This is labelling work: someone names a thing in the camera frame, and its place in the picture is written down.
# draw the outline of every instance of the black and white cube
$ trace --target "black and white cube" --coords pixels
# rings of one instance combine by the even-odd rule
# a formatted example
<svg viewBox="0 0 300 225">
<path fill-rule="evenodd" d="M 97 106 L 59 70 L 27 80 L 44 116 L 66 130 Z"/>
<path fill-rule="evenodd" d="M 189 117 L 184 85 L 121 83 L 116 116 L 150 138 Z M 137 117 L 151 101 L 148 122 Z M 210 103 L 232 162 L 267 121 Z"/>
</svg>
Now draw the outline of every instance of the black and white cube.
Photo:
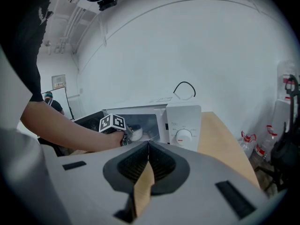
<svg viewBox="0 0 300 225">
<path fill-rule="evenodd" d="M 124 118 L 115 114 L 109 114 L 100 120 L 100 133 L 112 133 L 116 130 L 126 131 L 126 124 Z"/>
</svg>

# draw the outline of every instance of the person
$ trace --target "person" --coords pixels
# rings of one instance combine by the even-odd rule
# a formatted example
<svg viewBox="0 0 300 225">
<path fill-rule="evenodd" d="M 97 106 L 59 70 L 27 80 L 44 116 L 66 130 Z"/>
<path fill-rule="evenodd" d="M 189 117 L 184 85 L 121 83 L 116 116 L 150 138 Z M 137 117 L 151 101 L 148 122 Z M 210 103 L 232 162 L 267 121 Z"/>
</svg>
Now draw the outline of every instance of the person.
<svg viewBox="0 0 300 225">
<path fill-rule="evenodd" d="M 53 94 L 50 91 L 45 93 L 44 102 L 47 103 L 49 106 L 53 107 L 56 111 L 58 111 L 62 115 L 65 115 L 65 112 L 62 109 L 60 103 L 53 99 Z"/>
<path fill-rule="evenodd" d="M 74 150 L 102 151 L 120 146 L 123 132 L 109 135 L 81 127 L 43 101 L 37 55 L 44 37 L 50 0 L 1 0 L 1 46 L 16 74 L 32 97 L 21 116 L 24 126 L 54 144 Z"/>
</svg>

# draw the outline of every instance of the whiteboard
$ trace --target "whiteboard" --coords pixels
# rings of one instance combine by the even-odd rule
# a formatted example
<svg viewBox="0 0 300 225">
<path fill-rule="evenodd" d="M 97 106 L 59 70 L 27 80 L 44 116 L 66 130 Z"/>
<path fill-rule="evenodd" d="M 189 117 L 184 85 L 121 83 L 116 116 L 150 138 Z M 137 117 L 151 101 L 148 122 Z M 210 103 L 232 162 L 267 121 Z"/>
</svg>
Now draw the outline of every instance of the whiteboard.
<svg viewBox="0 0 300 225">
<path fill-rule="evenodd" d="M 62 109 L 65 112 L 65 117 L 72 120 L 73 117 L 72 117 L 72 114 L 71 114 L 71 111 L 70 111 L 66 89 L 65 88 L 59 88 L 59 89 L 56 89 L 56 90 L 52 90 L 50 92 L 53 94 L 53 100 L 59 102 L 59 104 L 61 105 Z"/>
</svg>

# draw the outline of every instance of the forearm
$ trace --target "forearm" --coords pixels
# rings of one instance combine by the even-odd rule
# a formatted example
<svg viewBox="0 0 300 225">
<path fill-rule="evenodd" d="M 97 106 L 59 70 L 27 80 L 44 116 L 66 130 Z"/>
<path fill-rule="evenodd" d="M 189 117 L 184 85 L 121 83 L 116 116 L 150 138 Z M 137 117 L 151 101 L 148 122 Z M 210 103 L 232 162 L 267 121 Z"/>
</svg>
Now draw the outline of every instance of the forearm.
<svg viewBox="0 0 300 225">
<path fill-rule="evenodd" d="M 63 147 L 86 151 L 114 148 L 108 135 L 75 124 L 44 102 L 29 102 L 21 121 L 31 132 Z"/>
</svg>

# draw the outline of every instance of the plastic bottle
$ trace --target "plastic bottle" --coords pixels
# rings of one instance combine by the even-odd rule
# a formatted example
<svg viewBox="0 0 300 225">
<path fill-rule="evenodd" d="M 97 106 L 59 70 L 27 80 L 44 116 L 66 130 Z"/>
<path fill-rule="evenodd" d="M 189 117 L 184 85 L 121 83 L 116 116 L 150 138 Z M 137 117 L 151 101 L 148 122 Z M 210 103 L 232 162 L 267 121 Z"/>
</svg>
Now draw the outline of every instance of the plastic bottle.
<svg viewBox="0 0 300 225">
<path fill-rule="evenodd" d="M 253 153 L 253 160 L 257 162 L 257 164 L 260 164 L 263 160 L 266 160 L 267 162 L 270 161 L 270 153 L 274 147 L 274 143 L 276 142 L 276 136 L 277 134 L 274 133 L 274 130 L 272 126 L 267 126 L 267 135 L 261 144 L 259 146 L 258 144 L 255 147 L 256 154 Z"/>
<path fill-rule="evenodd" d="M 239 141 L 240 146 L 242 147 L 242 149 L 244 150 L 247 158 L 249 159 L 254 146 L 255 146 L 255 141 L 256 141 L 256 135 L 250 135 L 250 134 L 246 134 L 242 131 L 242 139 Z"/>
</svg>

